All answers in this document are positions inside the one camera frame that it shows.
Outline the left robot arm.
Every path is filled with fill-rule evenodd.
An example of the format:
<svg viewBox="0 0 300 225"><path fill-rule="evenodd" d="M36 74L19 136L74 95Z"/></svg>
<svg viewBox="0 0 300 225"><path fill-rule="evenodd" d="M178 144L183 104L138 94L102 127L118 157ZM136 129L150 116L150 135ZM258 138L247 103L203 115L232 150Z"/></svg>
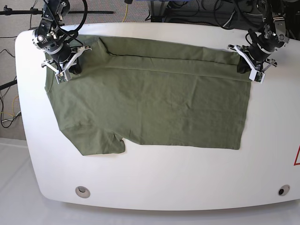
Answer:
<svg viewBox="0 0 300 225"><path fill-rule="evenodd" d="M237 72L240 74L249 72L251 65L259 73L265 72L270 66L276 67L277 62L270 60L269 56L289 42L285 23L287 1L258 0L256 6L262 15L262 22L259 25L246 17L246 13L241 10L237 0L232 0L231 3L234 5L233 12L237 14L238 19L242 18L251 27L245 36L245 38L250 37L251 42L240 49L245 57L240 56Z"/></svg>

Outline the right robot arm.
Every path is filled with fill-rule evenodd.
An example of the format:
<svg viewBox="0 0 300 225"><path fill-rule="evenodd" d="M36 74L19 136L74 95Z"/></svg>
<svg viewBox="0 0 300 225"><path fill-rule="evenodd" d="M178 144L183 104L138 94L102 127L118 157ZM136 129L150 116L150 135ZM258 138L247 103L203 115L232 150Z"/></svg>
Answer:
<svg viewBox="0 0 300 225"><path fill-rule="evenodd" d="M39 27L33 31L33 44L50 56L59 72L64 69L73 74L82 72L79 57L76 54L84 47L84 44L77 37L87 18L87 1L83 1L83 6L80 24L77 28L67 31L61 27L60 22L70 10L69 1L45 0L42 20Z"/></svg>

